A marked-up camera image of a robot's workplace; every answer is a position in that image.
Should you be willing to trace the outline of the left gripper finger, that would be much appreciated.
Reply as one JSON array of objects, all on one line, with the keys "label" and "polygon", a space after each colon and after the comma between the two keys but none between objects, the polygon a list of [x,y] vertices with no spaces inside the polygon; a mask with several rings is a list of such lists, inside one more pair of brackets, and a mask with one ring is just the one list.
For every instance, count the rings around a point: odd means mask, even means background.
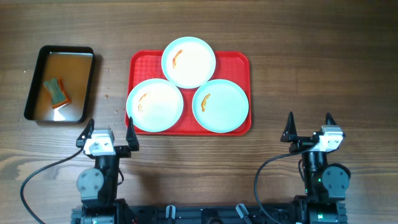
[{"label": "left gripper finger", "polygon": [[139,141],[134,130],[133,118],[129,118],[129,124],[127,127],[126,141],[130,151],[139,150]]},{"label": "left gripper finger", "polygon": [[82,131],[82,133],[78,137],[78,140],[85,141],[86,139],[89,139],[94,131],[94,126],[95,126],[95,121],[93,118],[91,118],[87,123],[86,128]]}]

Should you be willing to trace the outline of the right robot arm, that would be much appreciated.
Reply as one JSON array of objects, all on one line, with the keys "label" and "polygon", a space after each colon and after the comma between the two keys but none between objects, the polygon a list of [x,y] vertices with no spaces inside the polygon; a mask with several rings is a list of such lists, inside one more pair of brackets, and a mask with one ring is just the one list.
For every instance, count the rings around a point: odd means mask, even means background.
[{"label": "right robot arm", "polygon": [[300,175],[305,195],[296,195],[289,205],[290,223],[344,224],[348,222],[343,201],[351,172],[341,164],[330,164],[327,155],[339,149],[345,134],[330,113],[325,124],[310,137],[297,134],[293,113],[289,113],[281,142],[289,142],[290,154],[301,155]]}]

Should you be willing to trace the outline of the light blue plate top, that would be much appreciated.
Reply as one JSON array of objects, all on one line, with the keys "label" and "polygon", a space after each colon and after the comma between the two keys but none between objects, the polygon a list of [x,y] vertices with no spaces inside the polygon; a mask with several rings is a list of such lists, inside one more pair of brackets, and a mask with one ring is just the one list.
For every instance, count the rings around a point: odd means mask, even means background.
[{"label": "light blue plate top", "polygon": [[175,39],[162,53],[161,69],[166,79],[184,89],[198,88],[213,76],[215,52],[197,37]]}]

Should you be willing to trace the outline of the orange green sponge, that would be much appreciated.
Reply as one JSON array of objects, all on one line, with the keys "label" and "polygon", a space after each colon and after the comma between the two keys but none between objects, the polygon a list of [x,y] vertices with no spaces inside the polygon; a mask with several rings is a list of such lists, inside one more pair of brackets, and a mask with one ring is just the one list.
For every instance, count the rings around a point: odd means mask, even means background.
[{"label": "orange green sponge", "polygon": [[61,78],[52,78],[43,83],[44,88],[50,95],[52,109],[65,106],[71,102],[68,97]]}]

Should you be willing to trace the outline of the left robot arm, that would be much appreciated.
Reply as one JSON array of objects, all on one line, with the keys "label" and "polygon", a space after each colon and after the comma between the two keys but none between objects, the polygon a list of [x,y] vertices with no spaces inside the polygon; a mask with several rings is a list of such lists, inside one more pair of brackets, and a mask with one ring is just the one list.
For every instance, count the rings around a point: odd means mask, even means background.
[{"label": "left robot arm", "polygon": [[121,184],[118,179],[124,177],[119,168],[119,160],[130,158],[132,151],[139,150],[132,118],[129,119],[126,141],[126,146],[115,146],[112,129],[95,129],[94,119],[89,120],[79,135],[77,148],[94,159],[95,165],[84,170],[77,178],[76,186],[82,207],[72,210],[72,224],[137,222],[126,200],[117,198],[118,185]]}]

